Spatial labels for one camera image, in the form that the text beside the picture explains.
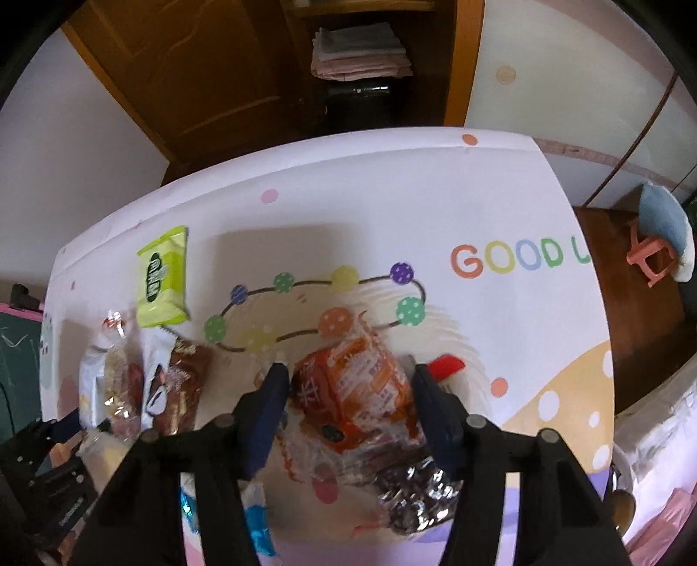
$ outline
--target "stool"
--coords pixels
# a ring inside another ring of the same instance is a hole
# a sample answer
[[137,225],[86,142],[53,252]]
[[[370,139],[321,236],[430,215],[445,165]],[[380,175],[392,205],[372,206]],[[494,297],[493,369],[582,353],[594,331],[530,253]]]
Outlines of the stool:
[[[644,275],[648,277],[649,288],[651,288],[658,281],[669,274],[677,265],[677,254],[675,253],[673,246],[665,238],[661,238],[660,236],[649,236],[640,242],[638,239],[638,217],[634,218],[627,226],[629,226],[629,239],[631,242],[631,248],[627,253],[627,263],[630,266],[639,266],[639,268],[644,272]],[[661,250],[668,251],[671,261],[668,263],[667,267],[656,273],[653,271],[653,269],[651,269],[651,267],[649,267],[646,260]]]

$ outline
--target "floor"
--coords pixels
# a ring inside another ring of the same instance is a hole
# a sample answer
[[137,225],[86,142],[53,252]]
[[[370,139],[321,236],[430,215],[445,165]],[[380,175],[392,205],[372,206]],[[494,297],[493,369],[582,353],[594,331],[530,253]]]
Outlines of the floor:
[[610,329],[619,413],[668,379],[697,351],[678,285],[665,277],[652,289],[626,261],[633,213],[575,208],[595,265]]

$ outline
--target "aluminum foil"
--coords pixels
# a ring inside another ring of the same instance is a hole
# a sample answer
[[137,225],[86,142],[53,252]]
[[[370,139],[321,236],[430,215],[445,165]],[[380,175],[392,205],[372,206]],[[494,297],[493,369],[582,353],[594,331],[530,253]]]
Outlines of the aluminum foil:
[[452,519],[462,488],[462,482],[449,481],[431,457],[386,468],[374,485],[390,528],[399,535],[421,533]]

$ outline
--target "green board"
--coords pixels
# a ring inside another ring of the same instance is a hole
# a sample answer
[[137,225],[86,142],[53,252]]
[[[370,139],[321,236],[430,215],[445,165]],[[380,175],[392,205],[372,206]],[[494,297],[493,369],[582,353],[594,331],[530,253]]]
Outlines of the green board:
[[[41,416],[39,340],[41,323],[0,312],[0,383],[8,395],[17,431]],[[0,390],[0,442],[12,436]]]

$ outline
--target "snack package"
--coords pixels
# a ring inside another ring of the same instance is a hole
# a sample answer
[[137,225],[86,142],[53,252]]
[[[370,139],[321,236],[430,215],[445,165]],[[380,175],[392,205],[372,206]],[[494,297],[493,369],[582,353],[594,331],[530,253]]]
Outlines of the snack package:
[[164,435],[193,430],[213,352],[164,328],[153,328],[143,335],[146,364],[142,428],[154,428]]
[[296,365],[291,409],[302,420],[279,440],[292,479],[370,483],[424,444],[404,370],[362,316],[345,340]]
[[378,472],[374,486],[398,535],[412,535],[455,516],[462,482],[450,481],[432,457]]
[[[271,540],[271,532],[266,522],[266,496],[263,485],[250,482],[241,490],[240,499],[245,509],[245,522],[254,543],[254,550],[262,556],[278,556]],[[181,510],[186,517],[189,529],[195,535],[199,534],[199,515],[196,503],[196,487],[191,475],[183,474],[180,492]]]
[[85,428],[105,419],[121,438],[137,436],[143,398],[143,370],[136,348],[126,337],[121,313],[109,311],[79,371],[79,415]]
[[184,305],[186,226],[177,226],[138,252],[138,324],[142,328],[189,319]]
[[126,453],[130,449],[130,441],[122,441],[117,437],[97,429],[89,429],[77,449],[79,456],[98,494],[104,491],[109,480],[121,465]]

